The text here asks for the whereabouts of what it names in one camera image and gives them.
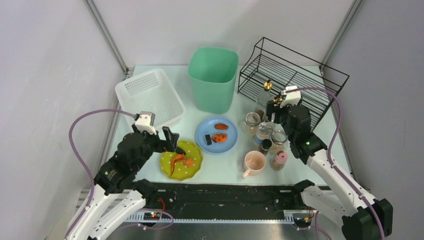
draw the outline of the pink mug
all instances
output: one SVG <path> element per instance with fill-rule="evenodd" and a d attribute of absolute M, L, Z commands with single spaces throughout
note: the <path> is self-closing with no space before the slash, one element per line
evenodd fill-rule
<path fill-rule="evenodd" d="M 262 169 L 265 168 L 267 163 L 265 156 L 259 151 L 250 151 L 244 157 L 244 174 L 243 178 L 248 176 L 256 176 L 262 172 Z"/>

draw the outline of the black wire rack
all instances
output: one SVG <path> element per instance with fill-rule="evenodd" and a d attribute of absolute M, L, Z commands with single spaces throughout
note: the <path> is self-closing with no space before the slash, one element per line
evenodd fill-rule
<path fill-rule="evenodd" d="M 325 77 L 319 70 L 321 66 L 325 66 Z M 273 85 L 271 93 L 274 97 L 286 86 L 325 88 L 337 96 L 349 75 L 262 37 L 254 45 L 249 60 L 241 68 L 237 93 L 256 101 L 264 82 L 269 79 Z M 322 91 L 302 92 L 302 105 L 310 110 L 312 129 L 321 121 L 333 101 Z"/>

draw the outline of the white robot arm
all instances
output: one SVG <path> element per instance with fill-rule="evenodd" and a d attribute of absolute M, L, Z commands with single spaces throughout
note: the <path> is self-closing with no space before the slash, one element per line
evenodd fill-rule
<path fill-rule="evenodd" d="M 309 180 L 295 184 L 292 193 L 305 205 L 320 211 L 340 226 L 347 240 L 377 240 L 381 239 L 381 235 L 390 235 L 392 205 L 386 199 L 377 200 L 363 189 L 329 154 L 327 146 L 311 131 L 311 114 L 302 105 L 300 89 L 288 86 L 282 90 L 274 101 L 267 104 L 266 115 L 270 121 L 281 124 L 294 157 L 314 170 L 336 198 Z M 318 90 L 316 87 L 305 89 Z M 378 217 L 381 227 L 374 216 Z"/>
<path fill-rule="evenodd" d="M 124 136 L 114 155 L 100 167 L 94 178 L 93 195 L 87 196 L 69 223 L 65 240 L 105 240 L 131 214 L 157 197 L 157 189 L 146 179 L 137 181 L 129 194 L 102 216 L 114 200 L 133 182 L 137 172 L 154 152 L 175 152 L 179 134 L 163 127 L 166 140 L 153 127 L 155 115 L 137 114 L 134 132 Z"/>

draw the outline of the glass bottle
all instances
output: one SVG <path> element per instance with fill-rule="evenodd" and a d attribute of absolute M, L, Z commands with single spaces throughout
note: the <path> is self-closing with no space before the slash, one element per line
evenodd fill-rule
<path fill-rule="evenodd" d="M 274 130 L 271 133 L 271 141 L 272 141 L 272 146 L 269 149 L 271 153 L 276 154 L 279 151 L 286 150 L 287 135 L 283 130 L 281 129 Z"/>
<path fill-rule="evenodd" d="M 248 136 L 254 136 L 261 123 L 261 117 L 256 112 L 249 112 L 241 123 L 241 129 Z"/>
<path fill-rule="evenodd" d="M 261 152 L 263 155 L 267 155 L 268 154 L 268 150 L 270 150 L 270 147 L 273 143 L 271 142 L 271 140 L 269 139 L 264 139 L 262 141 L 262 144 L 259 147 L 259 152 Z"/>
<path fill-rule="evenodd" d="M 268 101 L 272 101 L 273 95 L 271 94 L 271 89 L 273 88 L 273 84 L 271 83 L 271 79 L 263 84 L 263 90 L 259 93 L 256 99 L 256 108 L 255 113 L 259 114 L 260 119 L 264 122 L 267 114 L 267 103 Z"/>
<path fill-rule="evenodd" d="M 261 122 L 257 127 L 256 136 L 254 136 L 254 145 L 256 148 L 259 148 L 262 144 L 262 141 L 269 139 L 273 133 L 273 125 L 271 122 Z"/>
<path fill-rule="evenodd" d="M 280 171 L 286 165 L 289 155 L 285 151 L 279 151 L 277 154 L 269 161 L 269 165 L 274 171 Z"/>

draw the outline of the yellow plate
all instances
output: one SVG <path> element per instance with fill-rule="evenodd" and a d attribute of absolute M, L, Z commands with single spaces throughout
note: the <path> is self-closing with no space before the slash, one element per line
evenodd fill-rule
<path fill-rule="evenodd" d="M 177 153 L 167 151 L 162 153 L 160 157 L 160 168 L 168 178 L 183 181 L 192 178 L 199 171 L 202 166 L 203 156 L 200 147 L 192 141 L 179 140 L 176 145 L 185 151 L 186 159 L 193 159 L 194 165 L 192 167 L 187 167 L 184 163 L 179 161 L 175 163 L 175 169 L 171 176 L 171 160 Z"/>

